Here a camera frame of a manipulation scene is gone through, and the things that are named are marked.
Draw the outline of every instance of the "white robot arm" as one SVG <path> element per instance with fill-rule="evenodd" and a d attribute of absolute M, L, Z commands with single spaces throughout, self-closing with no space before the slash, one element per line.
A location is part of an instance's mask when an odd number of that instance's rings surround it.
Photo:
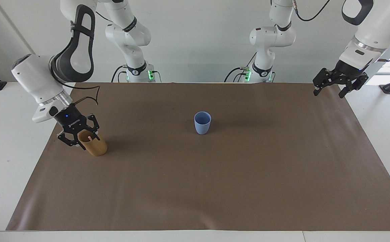
<path fill-rule="evenodd" d="M 152 78 L 138 46 L 149 44 L 151 36 L 148 29 L 140 24 L 132 14 L 127 0 L 100 0 L 106 5 L 114 24 L 112 36 L 107 37 L 122 45 L 128 69 L 132 75 L 130 81 L 150 81 Z M 12 74 L 21 86 L 38 103 L 38 109 L 32 118 L 43 122 L 55 118 L 63 127 L 58 138 L 69 146 L 83 145 L 78 140 L 78 133 L 88 130 L 97 136 L 99 129 L 95 115 L 83 116 L 76 108 L 62 85 L 66 82 L 84 82 L 93 74 L 92 46 L 95 32 L 95 10 L 97 0 L 61 0 L 61 11 L 71 22 L 72 37 L 66 48 L 59 54 L 50 56 L 26 55 L 19 59 L 12 68 Z M 93 127 L 86 124 L 92 120 Z M 74 140 L 66 138 L 72 134 Z"/>
<path fill-rule="evenodd" d="M 315 95 L 327 86 L 344 84 L 340 98 L 359 90 L 368 80 L 366 68 L 390 48 L 390 0 L 346 0 L 344 20 L 358 26 L 358 31 L 341 54 L 334 70 L 323 68 L 313 80 Z"/>
<path fill-rule="evenodd" d="M 123 53 L 127 62 L 129 82 L 154 82 L 153 65 L 144 60 L 140 46 L 150 43 L 150 31 L 132 14 L 127 0 L 105 1 L 106 9 L 113 20 L 106 28 L 106 37 Z"/>
<path fill-rule="evenodd" d="M 292 0 L 272 0 L 269 16 L 275 26 L 256 28 L 251 32 L 250 43 L 255 46 L 257 55 L 247 82 L 267 81 L 275 59 L 270 48 L 291 46 L 295 42 L 296 33 L 290 20 L 293 10 Z"/>

